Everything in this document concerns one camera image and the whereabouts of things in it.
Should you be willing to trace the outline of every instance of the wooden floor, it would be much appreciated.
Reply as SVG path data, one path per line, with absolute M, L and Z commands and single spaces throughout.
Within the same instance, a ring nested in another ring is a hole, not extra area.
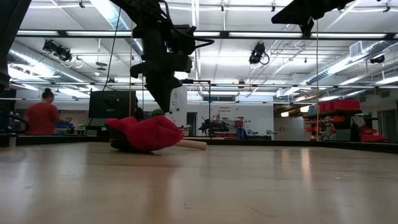
M 210 146 L 123 154 L 105 143 L 0 152 L 0 223 L 398 221 L 398 156 Z

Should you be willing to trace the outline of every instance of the dark hair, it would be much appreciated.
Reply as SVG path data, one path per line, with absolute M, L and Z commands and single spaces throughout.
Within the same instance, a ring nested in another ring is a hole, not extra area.
M 46 99 L 48 97 L 54 98 L 54 93 L 51 92 L 51 89 L 46 88 L 42 94 L 42 98 Z

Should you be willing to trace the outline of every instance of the computer monitor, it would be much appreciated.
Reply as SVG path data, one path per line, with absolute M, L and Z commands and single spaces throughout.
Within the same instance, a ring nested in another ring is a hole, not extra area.
M 136 92 L 132 91 L 93 91 L 90 95 L 89 118 L 127 118 L 134 116 Z

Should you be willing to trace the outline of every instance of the red stuffed toy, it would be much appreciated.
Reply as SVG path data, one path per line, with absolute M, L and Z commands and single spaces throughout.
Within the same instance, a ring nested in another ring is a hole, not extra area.
M 181 141 L 184 134 L 164 116 L 138 122 L 136 118 L 107 119 L 111 146 L 131 152 L 152 152 Z

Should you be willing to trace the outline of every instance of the woman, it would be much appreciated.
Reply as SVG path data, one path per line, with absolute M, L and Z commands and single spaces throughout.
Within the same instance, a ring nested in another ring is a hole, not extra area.
M 30 106 L 26 112 L 31 135 L 51 135 L 55 132 L 55 123 L 69 123 L 59 119 L 58 109 L 52 105 L 54 94 L 46 88 L 42 94 L 42 101 Z

